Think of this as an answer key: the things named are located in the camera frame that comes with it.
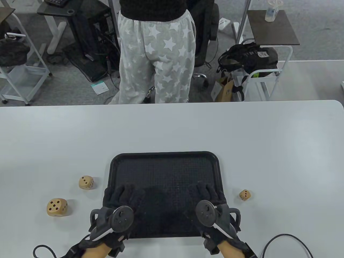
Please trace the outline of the person's right hand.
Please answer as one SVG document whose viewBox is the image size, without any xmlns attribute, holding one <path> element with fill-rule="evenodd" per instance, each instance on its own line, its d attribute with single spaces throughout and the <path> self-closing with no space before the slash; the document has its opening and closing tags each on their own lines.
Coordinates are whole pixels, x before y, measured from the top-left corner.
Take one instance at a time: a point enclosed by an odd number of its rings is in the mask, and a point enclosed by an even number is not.
<svg viewBox="0 0 344 258">
<path fill-rule="evenodd" d="M 185 216 L 206 239 L 209 251 L 214 251 L 223 242 L 239 250 L 246 249 L 237 236 L 240 231 L 240 211 L 230 208 L 224 193 L 216 191 L 212 185 L 198 182 L 189 186 Z"/>
</svg>

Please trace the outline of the person's left hand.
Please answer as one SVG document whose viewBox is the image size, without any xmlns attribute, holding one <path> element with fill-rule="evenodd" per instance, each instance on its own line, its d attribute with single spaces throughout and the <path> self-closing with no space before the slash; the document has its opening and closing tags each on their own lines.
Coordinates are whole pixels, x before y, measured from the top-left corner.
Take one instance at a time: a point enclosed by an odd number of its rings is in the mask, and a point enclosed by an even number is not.
<svg viewBox="0 0 344 258">
<path fill-rule="evenodd" d="M 104 243 L 115 249 L 128 239 L 139 222 L 137 212 L 145 191 L 133 184 L 107 187 L 102 208 L 91 211 L 90 242 L 93 246 Z"/>
</svg>

